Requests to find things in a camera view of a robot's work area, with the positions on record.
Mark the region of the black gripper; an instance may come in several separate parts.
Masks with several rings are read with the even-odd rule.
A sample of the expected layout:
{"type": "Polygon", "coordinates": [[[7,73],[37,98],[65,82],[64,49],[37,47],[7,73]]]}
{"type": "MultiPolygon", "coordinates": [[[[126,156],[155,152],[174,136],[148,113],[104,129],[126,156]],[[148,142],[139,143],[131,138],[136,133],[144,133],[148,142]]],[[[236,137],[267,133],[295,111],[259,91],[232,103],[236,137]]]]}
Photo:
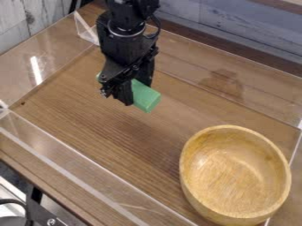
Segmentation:
{"type": "MultiPolygon", "coordinates": [[[[136,27],[123,30],[113,24],[109,13],[105,12],[96,19],[96,34],[100,51],[105,56],[101,70],[105,80],[123,74],[135,73],[136,80],[150,87],[158,54],[156,40],[160,34],[158,17],[151,15],[136,27]]],[[[113,98],[126,106],[134,104],[131,81],[116,86],[113,98]]]]}

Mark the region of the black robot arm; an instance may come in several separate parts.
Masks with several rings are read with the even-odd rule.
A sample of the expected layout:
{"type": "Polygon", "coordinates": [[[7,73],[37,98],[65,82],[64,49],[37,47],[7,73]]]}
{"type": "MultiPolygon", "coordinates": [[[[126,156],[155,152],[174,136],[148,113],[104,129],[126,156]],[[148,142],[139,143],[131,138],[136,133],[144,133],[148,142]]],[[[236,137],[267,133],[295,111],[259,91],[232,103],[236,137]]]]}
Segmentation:
{"type": "Polygon", "coordinates": [[[159,0],[105,0],[96,19],[96,34],[105,64],[97,75],[100,94],[126,106],[135,103],[132,80],[151,87],[160,20],[159,0]]]}

